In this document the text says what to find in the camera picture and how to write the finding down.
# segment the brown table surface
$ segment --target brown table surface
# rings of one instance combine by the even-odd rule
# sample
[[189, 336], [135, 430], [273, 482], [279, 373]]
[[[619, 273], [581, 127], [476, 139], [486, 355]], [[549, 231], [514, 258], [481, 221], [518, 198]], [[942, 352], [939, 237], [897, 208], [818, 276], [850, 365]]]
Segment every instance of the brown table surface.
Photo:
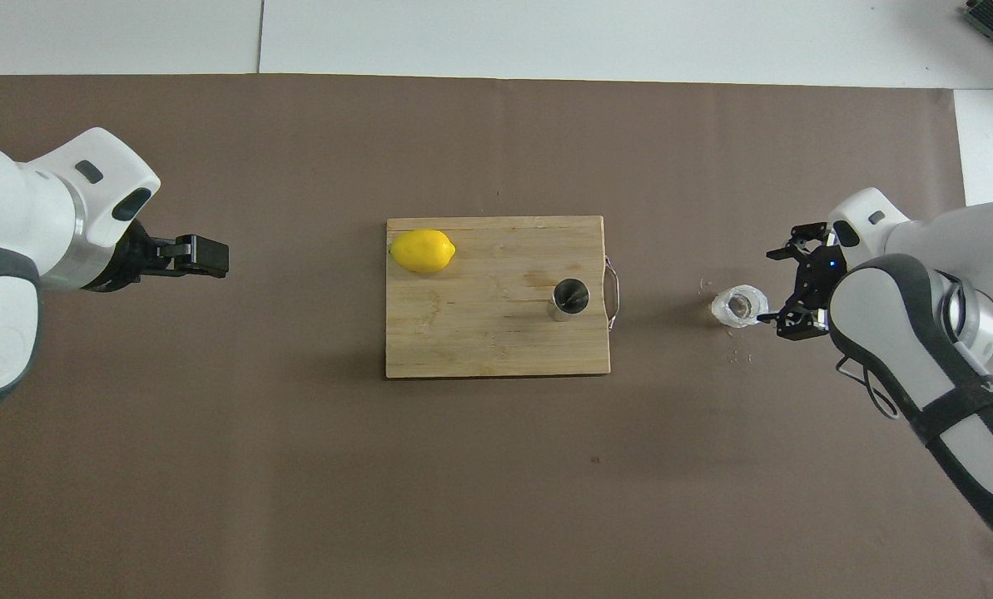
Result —
[[[826, 339], [707, 304], [866, 186], [963, 204], [950, 91], [0, 77], [104, 126], [226, 280], [50, 295], [0, 407], [0, 597], [993, 597], [993, 539]], [[385, 221], [603, 215], [613, 372], [383, 379]]]

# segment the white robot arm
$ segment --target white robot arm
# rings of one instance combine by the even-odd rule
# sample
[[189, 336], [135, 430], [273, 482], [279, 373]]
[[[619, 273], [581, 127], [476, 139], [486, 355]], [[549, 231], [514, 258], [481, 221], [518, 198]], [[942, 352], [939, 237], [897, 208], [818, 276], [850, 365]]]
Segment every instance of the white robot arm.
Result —
[[797, 259], [797, 291], [759, 319], [790, 339], [831, 334], [862, 377], [838, 370], [910, 421], [993, 532], [993, 204], [908, 220], [868, 189], [767, 255]]
[[225, 245], [153, 239], [135, 220], [158, 189], [145, 161], [103, 129], [28, 163], [0, 152], [0, 402], [31, 364], [41, 292], [115, 291], [142, 274], [226, 276]]

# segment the cutting board handle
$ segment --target cutting board handle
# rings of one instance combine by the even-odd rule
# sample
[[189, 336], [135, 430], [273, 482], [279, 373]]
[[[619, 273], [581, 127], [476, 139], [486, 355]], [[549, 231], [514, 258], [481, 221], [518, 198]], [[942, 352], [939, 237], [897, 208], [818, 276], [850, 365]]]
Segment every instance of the cutting board handle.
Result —
[[614, 319], [618, 317], [618, 311], [622, 309], [622, 285], [618, 282], [618, 271], [614, 269], [614, 265], [611, 265], [610, 255], [603, 256], [603, 279], [606, 284], [607, 273], [610, 273], [611, 280], [614, 281], [614, 312], [607, 315], [607, 330], [614, 329]]

